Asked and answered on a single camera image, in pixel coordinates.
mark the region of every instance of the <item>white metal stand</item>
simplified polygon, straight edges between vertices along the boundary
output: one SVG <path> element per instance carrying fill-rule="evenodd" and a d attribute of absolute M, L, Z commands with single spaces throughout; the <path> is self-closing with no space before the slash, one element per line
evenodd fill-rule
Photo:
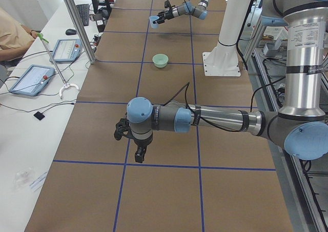
<path fill-rule="evenodd" d="M 46 42 L 48 42 L 48 41 L 47 41 L 46 39 L 43 38 L 43 35 L 42 35 L 41 33 L 39 33 L 38 36 L 39 36 L 39 38 L 40 38 L 40 40 L 41 40 L 43 46 L 45 47 L 45 49 L 46 49 L 46 51 L 47 51 L 47 53 L 48 53 L 48 55 L 49 55 L 49 57 L 50 57 L 50 59 L 51 59 L 53 65 L 55 66 L 55 68 L 56 68 L 56 70 L 57 70 L 57 72 L 58 72 L 58 74 L 59 74 L 61 80 L 62 80 L 63 83 L 64 83 L 64 85 L 63 85 L 63 86 L 61 87 L 61 89 L 59 90 L 59 96 L 60 96 L 60 99 L 61 99 L 61 100 L 63 99 L 63 91 L 64 91 L 65 89 L 68 89 L 68 88 L 70 88 L 70 87 L 75 87 L 78 91 L 80 91 L 79 87 L 78 87 L 76 84 L 68 83 L 68 82 L 65 80 L 65 78 L 64 78 L 64 76 L 63 76 L 61 70 L 59 69 L 59 67 L 58 67 L 58 65 L 57 65 L 57 63 L 56 63 L 56 61 L 55 61 L 55 59 L 53 58 L 52 54 L 51 54 L 50 51 L 49 51 L 49 48 L 48 48 L 48 46 L 47 46 L 47 44 L 46 44 Z"/>
<path fill-rule="evenodd" d="M 240 76 L 235 44 L 249 3 L 250 0 L 228 0 L 218 44 L 212 52 L 203 52 L 206 76 Z"/>

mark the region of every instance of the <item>computer mouse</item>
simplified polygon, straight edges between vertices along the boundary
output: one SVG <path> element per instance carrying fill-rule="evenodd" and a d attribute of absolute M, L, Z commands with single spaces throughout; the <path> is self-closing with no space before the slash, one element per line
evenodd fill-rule
<path fill-rule="evenodd" d="M 66 35 L 75 35 L 76 34 L 76 30 L 75 29 L 67 29 L 65 32 Z"/>

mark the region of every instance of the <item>white table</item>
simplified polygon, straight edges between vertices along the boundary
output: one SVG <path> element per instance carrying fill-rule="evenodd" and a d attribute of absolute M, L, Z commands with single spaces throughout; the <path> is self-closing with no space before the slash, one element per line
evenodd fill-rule
<path fill-rule="evenodd" d="M 76 4 L 88 4 L 87 0 L 76 0 Z M 65 31 L 74 28 L 67 8 L 63 3 L 42 33 L 50 42 L 52 50 L 56 41 L 60 38 L 78 38 L 78 35 L 66 36 Z M 89 40 L 94 34 L 98 34 L 96 24 L 92 21 L 85 27 Z M 39 39 L 36 39 L 26 55 L 45 51 Z M 33 55 L 23 59 L 12 72 L 11 76 L 21 76 L 31 64 L 51 66 L 49 56 L 46 53 Z M 70 83 L 82 86 L 88 72 L 88 58 L 83 53 L 71 66 L 75 75 Z M 67 64 L 60 64 L 60 69 Z M 63 75 L 68 79 L 72 72 L 67 69 Z M 15 81 L 7 81 L 10 88 Z M 55 75 L 41 92 L 42 94 L 56 94 L 63 86 L 59 75 Z M 0 93 L 6 92 L 2 86 Z M 63 101 L 76 99 L 78 91 L 75 88 L 65 90 Z M 0 95 L 0 103 L 24 110 L 40 108 L 51 103 L 61 102 L 59 95 L 24 97 L 13 94 Z M 0 231 L 21 232 L 24 231 L 32 214 L 41 188 L 33 192 L 29 186 L 14 190 L 14 177 L 19 171 L 33 168 L 34 178 L 49 170 L 57 147 L 60 143 L 68 119 L 73 110 L 73 105 L 56 106 L 45 112 L 45 118 L 39 121 L 33 116 L 35 112 L 25 113 L 0 106 Z"/>

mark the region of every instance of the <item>tablet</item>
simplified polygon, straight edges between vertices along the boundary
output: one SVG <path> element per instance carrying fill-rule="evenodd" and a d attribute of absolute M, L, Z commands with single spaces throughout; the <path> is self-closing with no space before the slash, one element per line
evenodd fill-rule
<path fill-rule="evenodd" d="M 52 51 L 52 56 L 56 63 L 71 63 L 78 58 L 81 48 L 81 40 L 79 39 L 58 40 Z"/>
<path fill-rule="evenodd" d="M 52 67 L 31 65 L 9 89 L 9 92 L 36 96 L 49 82 L 54 73 L 55 69 Z"/>

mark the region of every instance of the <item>green handle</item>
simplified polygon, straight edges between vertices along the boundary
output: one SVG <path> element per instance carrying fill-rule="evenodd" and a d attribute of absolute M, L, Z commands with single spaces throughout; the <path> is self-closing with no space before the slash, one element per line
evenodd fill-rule
<path fill-rule="evenodd" d="M 40 38 L 40 40 L 44 40 L 45 42 L 49 43 L 49 41 L 47 41 L 45 38 L 43 38 L 42 33 L 37 33 L 37 36 Z"/>

